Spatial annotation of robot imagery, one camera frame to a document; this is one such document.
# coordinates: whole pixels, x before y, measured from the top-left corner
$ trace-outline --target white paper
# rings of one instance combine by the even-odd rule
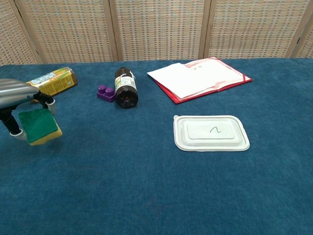
[[[194,80],[192,71],[181,63],[172,64],[162,69],[148,72],[148,74],[180,98],[205,89],[205,87]]]
[[[215,57],[181,63],[148,72],[178,98],[183,99],[242,82],[243,75]]]

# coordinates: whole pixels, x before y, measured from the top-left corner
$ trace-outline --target container lid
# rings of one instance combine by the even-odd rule
[[[174,140],[184,151],[245,151],[250,142],[234,116],[174,116]]]

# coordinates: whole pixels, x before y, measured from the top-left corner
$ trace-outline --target lego brick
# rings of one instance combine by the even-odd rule
[[[112,87],[100,85],[98,87],[97,97],[112,103],[115,101],[115,91]]]

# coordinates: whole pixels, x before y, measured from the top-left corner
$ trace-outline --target beige wall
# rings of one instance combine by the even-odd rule
[[[313,0],[15,4],[0,0],[0,65],[313,57]]]

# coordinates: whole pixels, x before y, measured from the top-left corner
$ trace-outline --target sponge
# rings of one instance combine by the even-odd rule
[[[49,109],[19,113],[19,120],[30,145],[45,144],[62,135],[62,131]]]

